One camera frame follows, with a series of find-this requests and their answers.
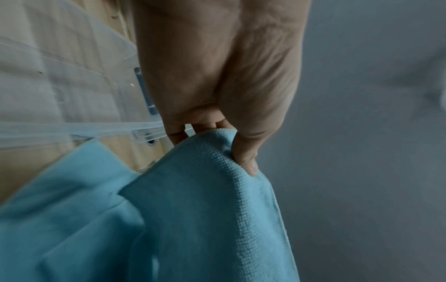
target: microfiber cloth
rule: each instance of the microfiber cloth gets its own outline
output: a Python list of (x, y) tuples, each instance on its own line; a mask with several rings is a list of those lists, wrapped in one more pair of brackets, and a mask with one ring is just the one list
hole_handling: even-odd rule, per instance
[(192, 136), (141, 176), (82, 145), (0, 209), (0, 281), (299, 281), (271, 185), (232, 160), (234, 135)]

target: plastic bin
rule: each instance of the plastic bin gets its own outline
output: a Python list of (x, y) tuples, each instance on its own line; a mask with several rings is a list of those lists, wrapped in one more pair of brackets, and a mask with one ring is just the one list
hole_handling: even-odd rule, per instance
[(0, 2), (0, 147), (164, 135), (134, 44), (67, 0)]

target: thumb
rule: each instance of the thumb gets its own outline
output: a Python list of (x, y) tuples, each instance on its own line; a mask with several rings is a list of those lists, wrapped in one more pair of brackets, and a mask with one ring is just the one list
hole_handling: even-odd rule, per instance
[(256, 175), (259, 171), (256, 157), (257, 151), (264, 141), (264, 139), (246, 137), (237, 132), (232, 142), (232, 157), (251, 176)]

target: transparent plastic lid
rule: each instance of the transparent plastic lid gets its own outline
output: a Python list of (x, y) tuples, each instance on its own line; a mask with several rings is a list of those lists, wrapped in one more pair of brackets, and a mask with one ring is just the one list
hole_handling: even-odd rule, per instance
[(70, 1), (1, 1), (0, 138), (162, 126), (134, 44)]

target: hand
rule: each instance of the hand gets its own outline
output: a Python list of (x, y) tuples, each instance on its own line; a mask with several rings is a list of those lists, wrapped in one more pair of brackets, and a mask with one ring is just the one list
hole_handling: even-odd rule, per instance
[(297, 88), (310, 0), (133, 0), (139, 60), (173, 144), (214, 128), (238, 132), (250, 175)]

